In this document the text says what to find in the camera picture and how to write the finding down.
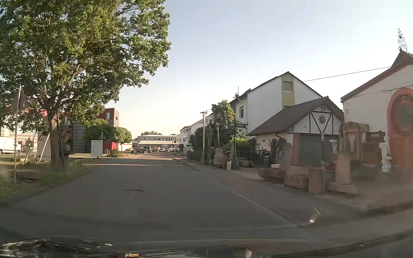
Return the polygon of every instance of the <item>road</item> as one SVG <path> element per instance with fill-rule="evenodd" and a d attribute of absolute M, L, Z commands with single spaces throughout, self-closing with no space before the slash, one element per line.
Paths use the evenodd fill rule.
<path fill-rule="evenodd" d="M 0 208 L 0 242 L 51 235 L 114 243 L 311 239 L 169 153 L 132 157 L 90 166 L 82 177 Z"/>

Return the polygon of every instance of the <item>window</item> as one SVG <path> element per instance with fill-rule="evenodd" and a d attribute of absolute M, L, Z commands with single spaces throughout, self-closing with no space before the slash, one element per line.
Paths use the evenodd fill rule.
<path fill-rule="evenodd" d="M 239 108 L 239 112 L 240 112 L 240 114 L 239 114 L 239 118 L 243 118 L 244 117 L 244 106 L 241 106 L 240 108 Z"/>
<path fill-rule="evenodd" d="M 292 82 L 283 81 L 283 91 L 284 92 L 294 92 L 294 87 Z"/>

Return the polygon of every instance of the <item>white sign board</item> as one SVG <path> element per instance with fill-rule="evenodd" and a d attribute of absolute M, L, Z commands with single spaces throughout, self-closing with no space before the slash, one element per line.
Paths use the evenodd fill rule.
<path fill-rule="evenodd" d="M 92 140 L 92 157 L 103 157 L 102 140 Z"/>

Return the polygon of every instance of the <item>triangular sign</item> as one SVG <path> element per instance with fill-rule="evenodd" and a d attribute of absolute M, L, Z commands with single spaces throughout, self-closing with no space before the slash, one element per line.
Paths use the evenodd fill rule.
<path fill-rule="evenodd" d="M 14 101 L 12 102 L 11 105 L 11 110 L 12 111 L 16 111 L 16 107 L 17 107 L 17 94 L 18 92 L 15 93 L 15 97 L 14 97 Z M 18 109 L 19 110 L 23 110 L 23 109 L 27 109 L 28 108 L 28 102 L 27 102 L 27 98 L 25 96 L 25 93 L 23 92 L 23 87 L 21 87 L 20 90 L 20 102 L 18 105 Z"/>

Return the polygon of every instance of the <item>weather vane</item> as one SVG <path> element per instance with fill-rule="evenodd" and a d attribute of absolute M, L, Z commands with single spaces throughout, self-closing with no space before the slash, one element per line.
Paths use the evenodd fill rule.
<path fill-rule="evenodd" d="M 408 48 L 407 42 L 404 39 L 404 36 L 402 35 L 401 30 L 398 28 L 398 50 L 407 52 L 407 48 Z"/>

